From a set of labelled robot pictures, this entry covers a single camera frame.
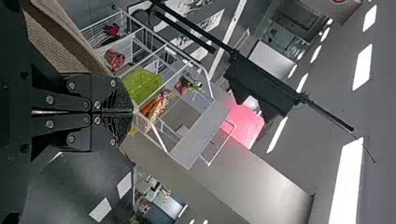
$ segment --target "green box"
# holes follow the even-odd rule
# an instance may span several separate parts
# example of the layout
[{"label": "green box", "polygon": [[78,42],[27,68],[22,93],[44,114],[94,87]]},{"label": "green box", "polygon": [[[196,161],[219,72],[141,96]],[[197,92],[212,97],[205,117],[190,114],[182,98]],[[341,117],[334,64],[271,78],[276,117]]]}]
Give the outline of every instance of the green box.
[{"label": "green box", "polygon": [[136,67],[122,79],[131,98],[140,105],[163,84],[161,75]]}]

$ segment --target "light panel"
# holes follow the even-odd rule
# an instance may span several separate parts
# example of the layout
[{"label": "light panel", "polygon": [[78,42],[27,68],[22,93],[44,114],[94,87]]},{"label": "light panel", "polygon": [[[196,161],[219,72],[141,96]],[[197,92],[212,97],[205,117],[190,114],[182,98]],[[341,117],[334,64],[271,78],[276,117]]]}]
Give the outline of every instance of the light panel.
[{"label": "light panel", "polygon": [[367,46],[358,55],[352,90],[357,90],[370,79],[373,44]]},{"label": "light panel", "polygon": [[279,140],[279,137],[282,134],[283,129],[285,128],[286,121],[288,121],[288,117],[283,118],[282,121],[280,121],[279,126],[277,126],[275,135],[271,140],[270,146],[267,149],[267,153],[270,153],[274,150],[277,140]]},{"label": "light panel", "polygon": [[360,138],[343,146],[332,196],[329,224],[357,222],[363,142],[364,139]]},{"label": "light panel", "polygon": [[327,27],[327,29],[324,31],[322,38],[320,39],[320,42],[323,42],[327,36],[329,35],[330,32],[330,27]]},{"label": "light panel", "polygon": [[326,25],[331,25],[334,22],[334,20],[332,18],[330,18],[327,22]]},{"label": "light panel", "polygon": [[296,91],[297,91],[298,93],[300,93],[300,92],[303,90],[303,87],[304,87],[304,84],[305,84],[305,82],[306,82],[306,79],[308,78],[308,75],[309,75],[309,74],[305,74],[305,75],[301,78],[300,83],[298,84],[298,87],[297,87],[297,89],[296,89]]},{"label": "light panel", "polygon": [[376,18],[376,6],[373,6],[364,17],[363,32],[368,30],[374,23]]},{"label": "light panel", "polygon": [[291,70],[290,70],[290,72],[289,72],[289,75],[288,75],[288,78],[291,78],[291,77],[293,76],[293,74],[294,74],[294,72],[296,71],[296,69],[297,69],[297,64],[295,64],[295,65],[291,68]]},{"label": "light panel", "polygon": [[317,57],[318,57],[318,55],[319,55],[319,53],[320,53],[320,50],[321,50],[321,45],[319,45],[319,46],[315,49],[315,52],[314,52],[314,54],[312,55],[312,58],[311,58],[311,63],[313,63],[313,62],[317,59]]}]

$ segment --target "metal pole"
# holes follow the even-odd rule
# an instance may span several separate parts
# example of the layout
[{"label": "metal pole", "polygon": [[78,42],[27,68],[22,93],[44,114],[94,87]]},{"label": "metal pole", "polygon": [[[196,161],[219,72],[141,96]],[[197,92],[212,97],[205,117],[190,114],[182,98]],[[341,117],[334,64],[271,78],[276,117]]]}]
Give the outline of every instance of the metal pole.
[{"label": "metal pole", "polygon": [[186,18],[180,16],[179,14],[177,14],[174,10],[172,10],[171,8],[167,7],[165,4],[163,3],[158,3],[156,4],[156,6],[158,6],[160,9],[164,10],[165,12],[169,13],[170,15],[172,15],[173,17],[175,17],[176,19],[178,19],[179,21],[183,22],[184,24],[188,25],[192,30],[198,32],[200,35],[203,35],[204,37],[206,37],[208,40],[211,40],[213,43],[215,43],[216,45],[218,45],[219,47],[221,47],[222,49],[225,49],[227,52],[232,53],[233,49],[231,47],[229,47],[228,45],[224,44],[222,41],[218,40],[217,38],[215,38],[213,35],[211,35],[210,33],[206,32],[205,30],[201,29],[201,27],[197,26],[195,23],[187,20]]},{"label": "metal pole", "polygon": [[344,129],[348,133],[353,133],[353,131],[355,131],[355,129],[352,126],[350,126],[343,120],[337,118],[334,114],[330,113],[325,108],[321,107],[320,105],[317,105],[313,100],[309,99],[306,94],[304,94],[304,93],[301,94],[301,100],[302,100],[303,104],[309,105],[309,107],[313,108],[315,111],[317,111],[323,117],[325,117],[329,121],[335,123],[337,126]]},{"label": "metal pole", "polygon": [[183,27],[181,27],[179,24],[169,20],[167,17],[165,17],[162,13],[160,12],[155,12],[155,15],[160,18],[162,21],[165,21],[166,23],[168,23],[170,26],[172,26],[173,28],[177,29],[179,32],[181,32],[183,35],[186,35],[188,38],[190,38],[192,41],[194,41],[195,43],[197,43],[198,45],[202,46],[204,49],[207,49],[207,51],[209,51],[210,54],[214,54],[216,52],[216,49],[208,44],[206,44],[206,42],[200,38],[198,38],[197,36],[193,35],[192,33],[190,33],[189,31],[187,31],[186,29],[184,29]]}]

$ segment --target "fluorescent light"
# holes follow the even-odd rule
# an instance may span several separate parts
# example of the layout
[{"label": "fluorescent light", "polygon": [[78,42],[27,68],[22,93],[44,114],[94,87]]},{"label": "fluorescent light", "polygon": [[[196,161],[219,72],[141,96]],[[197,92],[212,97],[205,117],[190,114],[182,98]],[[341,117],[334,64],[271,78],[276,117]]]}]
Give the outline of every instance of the fluorescent light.
[{"label": "fluorescent light", "polygon": [[302,51],[302,52],[297,56],[297,60],[302,59],[303,56],[304,56],[304,54],[305,54],[305,51]]},{"label": "fluorescent light", "polygon": [[90,212],[90,217],[97,222],[101,222],[103,218],[111,211],[110,203],[107,198],[104,198],[95,208]]},{"label": "fluorescent light", "polygon": [[183,207],[183,209],[181,210],[180,214],[178,214],[178,217],[181,217],[181,216],[183,215],[183,213],[186,211],[186,209],[187,209],[188,206],[189,206],[188,204],[184,205],[184,207]]},{"label": "fluorescent light", "polygon": [[327,38],[327,35],[329,34],[329,32],[330,32],[330,27],[327,27],[327,29],[323,33],[322,38],[320,39],[320,42],[323,42]]},{"label": "fluorescent light", "polygon": [[279,126],[277,126],[275,135],[273,139],[271,140],[270,146],[267,149],[267,153],[270,153],[274,150],[277,140],[279,140],[280,135],[282,134],[283,128],[285,128],[286,121],[288,121],[288,117],[285,117],[280,121]]},{"label": "fluorescent light", "polygon": [[372,60],[373,44],[367,46],[358,55],[356,62],[355,77],[353,78],[352,90],[357,90],[360,86],[370,79],[371,60]]},{"label": "fluorescent light", "polygon": [[376,17],[376,6],[373,6],[364,17],[363,32],[368,30],[374,23]]},{"label": "fluorescent light", "polygon": [[120,199],[132,188],[132,175],[129,172],[117,185],[117,191],[119,192]]},{"label": "fluorescent light", "polygon": [[334,22],[332,18],[329,18],[329,20],[326,22],[326,25],[331,25]]},{"label": "fluorescent light", "polygon": [[297,89],[296,89],[296,91],[297,91],[298,93],[300,93],[300,92],[303,90],[303,86],[304,86],[304,84],[305,84],[305,82],[306,82],[306,79],[308,78],[308,75],[309,75],[309,74],[305,74],[305,75],[301,78],[300,83],[298,84],[298,87],[297,87]]},{"label": "fluorescent light", "polygon": [[343,146],[329,224],[356,224],[363,138]]},{"label": "fluorescent light", "polygon": [[315,49],[314,55],[312,55],[312,58],[311,58],[311,63],[313,63],[317,59],[317,57],[320,53],[320,50],[321,50],[321,45],[319,45],[317,47],[317,49]]},{"label": "fluorescent light", "polygon": [[296,69],[297,69],[297,64],[295,64],[295,65],[291,68],[291,71],[290,71],[290,73],[289,73],[289,75],[288,75],[288,78],[291,78],[291,76],[293,76],[293,74],[294,74],[294,72],[296,71]]}]

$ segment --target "white wire shelf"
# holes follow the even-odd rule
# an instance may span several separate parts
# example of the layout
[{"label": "white wire shelf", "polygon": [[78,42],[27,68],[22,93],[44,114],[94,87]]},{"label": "white wire shelf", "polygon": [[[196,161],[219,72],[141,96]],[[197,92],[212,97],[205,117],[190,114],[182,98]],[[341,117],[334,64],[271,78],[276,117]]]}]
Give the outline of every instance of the white wire shelf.
[{"label": "white wire shelf", "polygon": [[[104,27],[114,23],[120,27],[120,39],[110,43],[108,39],[111,37],[104,32]],[[214,98],[206,69],[190,55],[120,9],[114,15],[84,28],[81,32],[104,63],[108,64],[105,54],[110,49],[125,57],[124,64],[115,71],[115,76],[121,79],[133,76],[137,68],[144,68],[162,76],[161,86],[139,104],[140,110],[155,100],[163,90],[172,91],[174,98],[169,99],[165,110],[155,119],[149,119],[141,111],[137,112],[133,126],[185,168],[190,169],[199,158],[209,165],[217,154],[213,160],[206,160],[201,154],[218,132],[230,109],[224,102]],[[176,91],[176,84],[184,76],[200,81],[203,84],[201,90],[187,91],[183,95]],[[176,132],[176,124],[169,121],[178,122],[177,117],[188,116],[180,114],[182,104],[192,108],[193,113],[197,115],[189,131],[183,136]],[[224,144],[217,147],[219,151]]]}]

